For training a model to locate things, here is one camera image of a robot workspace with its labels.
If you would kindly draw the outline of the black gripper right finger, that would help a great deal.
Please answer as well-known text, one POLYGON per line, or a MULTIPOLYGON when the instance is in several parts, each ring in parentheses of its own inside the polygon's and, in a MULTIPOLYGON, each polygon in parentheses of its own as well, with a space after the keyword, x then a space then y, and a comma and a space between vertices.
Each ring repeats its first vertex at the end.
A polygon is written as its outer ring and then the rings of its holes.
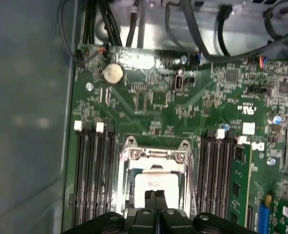
POLYGON ((156 191, 156 210, 163 234, 254 234, 255 231, 210 213, 199 213, 190 219, 180 209, 169 208, 163 190, 156 191))

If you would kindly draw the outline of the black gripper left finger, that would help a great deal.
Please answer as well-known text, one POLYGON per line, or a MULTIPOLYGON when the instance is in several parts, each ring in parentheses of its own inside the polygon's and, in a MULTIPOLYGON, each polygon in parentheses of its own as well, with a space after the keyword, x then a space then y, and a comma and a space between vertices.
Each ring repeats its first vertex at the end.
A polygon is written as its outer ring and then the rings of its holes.
POLYGON ((155 234, 157 203, 154 191, 145 192, 144 208, 129 209, 127 217, 108 212, 75 226, 65 234, 155 234))

